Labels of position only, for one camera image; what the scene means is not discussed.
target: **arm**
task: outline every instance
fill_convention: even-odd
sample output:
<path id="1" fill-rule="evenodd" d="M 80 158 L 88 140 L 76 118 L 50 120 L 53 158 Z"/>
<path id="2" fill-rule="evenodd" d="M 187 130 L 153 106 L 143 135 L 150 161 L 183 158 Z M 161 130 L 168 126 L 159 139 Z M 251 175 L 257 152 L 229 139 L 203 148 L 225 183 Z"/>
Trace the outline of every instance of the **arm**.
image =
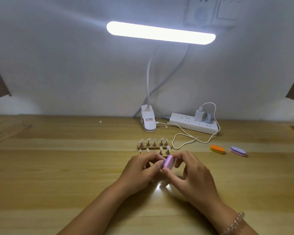
<path id="1" fill-rule="evenodd" d="M 162 169 L 170 183 L 212 223 L 219 234 L 227 231 L 238 213 L 221 201 L 210 170 L 190 152 L 181 152 L 173 156 L 176 158 L 176 168 L 180 167 L 182 162 L 185 162 L 186 166 L 184 180 L 167 168 Z M 257 235 L 244 220 L 232 234 Z"/>
<path id="2" fill-rule="evenodd" d="M 58 235 L 103 234 L 118 207 L 127 197 L 148 186 L 162 168 L 164 160 L 156 152 L 133 156 L 120 178 L 107 187 Z M 149 162 L 154 164 L 146 169 L 146 165 L 150 166 Z"/>

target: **pink nail buffer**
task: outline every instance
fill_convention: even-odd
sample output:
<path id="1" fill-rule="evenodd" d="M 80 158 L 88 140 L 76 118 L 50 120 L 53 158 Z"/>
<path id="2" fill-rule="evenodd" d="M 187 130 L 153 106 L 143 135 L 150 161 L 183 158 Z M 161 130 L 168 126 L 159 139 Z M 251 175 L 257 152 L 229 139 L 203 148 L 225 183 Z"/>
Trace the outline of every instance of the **pink nail buffer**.
<path id="1" fill-rule="evenodd" d="M 230 151 L 231 151 L 232 153 L 235 153 L 235 154 L 240 155 L 240 156 L 242 156 L 242 157 L 245 157 L 245 156 L 246 156 L 246 152 L 245 152 L 243 149 L 239 149 L 239 148 L 234 147 L 234 146 L 232 146 L 232 147 L 230 148 Z"/>
<path id="2" fill-rule="evenodd" d="M 163 167 L 166 167 L 166 168 L 172 170 L 174 164 L 175 164 L 175 158 L 172 155 L 169 155 L 167 157 L 167 159 L 165 160 Z"/>

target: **white cable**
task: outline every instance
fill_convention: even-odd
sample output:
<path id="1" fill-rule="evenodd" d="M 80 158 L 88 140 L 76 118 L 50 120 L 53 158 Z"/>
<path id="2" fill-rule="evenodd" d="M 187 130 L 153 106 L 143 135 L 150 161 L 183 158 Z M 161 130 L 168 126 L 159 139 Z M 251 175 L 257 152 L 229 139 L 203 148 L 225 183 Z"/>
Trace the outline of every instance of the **white cable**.
<path id="1" fill-rule="evenodd" d="M 173 71 L 161 82 L 159 83 L 158 86 L 156 86 L 151 92 L 149 92 L 149 95 L 153 94 L 156 90 L 158 90 L 173 74 L 175 74 L 179 68 L 182 66 L 182 64 L 184 63 L 184 60 L 186 58 L 186 56 L 188 55 L 188 52 L 190 51 L 191 49 L 191 44 L 188 45 L 188 48 L 184 54 L 184 57 L 182 58 L 182 60 L 180 61 L 180 63 L 178 65 L 176 65 L 176 67 L 173 69 Z M 143 102 L 143 105 L 146 104 L 146 101 L 147 101 L 147 96 Z M 133 118 L 135 118 L 135 116 L 141 111 L 141 107 L 135 112 L 135 114 L 133 114 Z"/>
<path id="2" fill-rule="evenodd" d="M 147 67 L 147 109 L 149 109 L 149 105 L 150 105 L 150 100 L 149 100 L 149 68 L 150 68 L 150 63 L 151 63 L 153 56 L 154 55 L 152 55 L 151 58 L 149 59 L 149 63 L 148 63 L 148 67 Z"/>
<path id="3" fill-rule="evenodd" d="M 195 138 L 194 136 L 192 136 L 192 135 L 190 135 L 189 133 L 185 132 L 184 129 L 182 129 L 182 128 L 181 128 L 179 125 L 177 125 L 177 124 L 169 124 L 169 123 L 156 122 L 156 124 L 160 123 L 160 124 L 176 125 L 176 126 L 178 126 L 178 127 L 179 127 L 179 128 L 185 133 L 185 134 L 183 134 L 183 133 L 177 133 L 177 134 L 174 136 L 174 138 L 173 138 L 173 140 L 172 140 L 172 146 L 174 147 L 174 149 L 180 149 L 180 148 L 183 147 L 184 145 L 186 145 L 186 144 L 190 144 L 190 143 L 193 143 L 193 142 L 195 142 L 195 141 L 198 141 L 198 142 L 201 142 L 201 143 L 207 144 L 207 143 L 209 143 L 209 142 L 211 141 L 211 138 L 212 138 L 214 135 L 216 135 L 216 134 L 221 130 L 221 127 L 220 127 L 220 125 L 219 125 L 219 123 L 218 123 L 218 121 L 217 121 L 217 119 L 216 119 L 216 116 L 215 116 L 217 106 L 216 106 L 215 103 L 212 103 L 212 102 L 207 102 L 207 103 L 205 103 L 205 104 L 209 104 L 209 103 L 210 103 L 210 104 L 213 104 L 214 107 L 215 107 L 215 108 L 214 108 L 213 118 L 214 118 L 214 120 L 216 121 L 217 125 L 219 126 L 219 130 L 216 131 L 213 135 L 211 135 L 211 137 L 208 139 L 207 142 L 200 141 L 198 138 Z M 183 143 L 180 147 L 176 147 L 176 146 L 173 145 L 173 142 L 174 142 L 176 136 L 179 135 L 179 134 L 180 134 L 180 135 L 184 135 L 184 136 L 189 137 L 189 138 L 192 138 L 193 140 L 188 141 L 188 142 L 186 142 L 186 143 Z"/>

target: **woman's left hand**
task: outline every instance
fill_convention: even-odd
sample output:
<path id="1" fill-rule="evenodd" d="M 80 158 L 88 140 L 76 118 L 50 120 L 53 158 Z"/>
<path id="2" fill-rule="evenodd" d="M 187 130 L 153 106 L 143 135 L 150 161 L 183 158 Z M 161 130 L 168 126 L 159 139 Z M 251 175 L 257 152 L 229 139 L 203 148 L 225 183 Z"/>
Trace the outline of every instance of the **woman's left hand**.
<path id="1" fill-rule="evenodd" d="M 153 165 L 146 168 L 149 162 L 153 163 Z M 163 167 L 164 162 L 165 158 L 157 152 L 133 156 L 115 183 L 124 189 L 127 196 L 135 194 L 148 186 L 148 183 L 153 180 L 155 175 Z"/>

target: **purple nail buffer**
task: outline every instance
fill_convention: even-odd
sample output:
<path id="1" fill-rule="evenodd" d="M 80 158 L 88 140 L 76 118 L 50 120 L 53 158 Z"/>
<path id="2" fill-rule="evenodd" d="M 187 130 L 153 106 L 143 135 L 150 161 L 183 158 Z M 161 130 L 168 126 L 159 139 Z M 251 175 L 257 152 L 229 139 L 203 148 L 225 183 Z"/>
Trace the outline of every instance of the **purple nail buffer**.
<path id="1" fill-rule="evenodd" d="M 239 149 L 239 148 L 234 147 L 234 146 L 232 146 L 230 149 L 237 152 L 237 153 L 239 153 L 239 154 L 243 154 L 243 155 L 246 154 L 246 152 L 243 149 Z"/>
<path id="2" fill-rule="evenodd" d="M 165 160 L 163 167 L 166 167 L 166 168 L 172 170 L 174 164 L 175 164 L 175 158 L 172 155 L 169 155 L 167 157 L 167 159 Z"/>

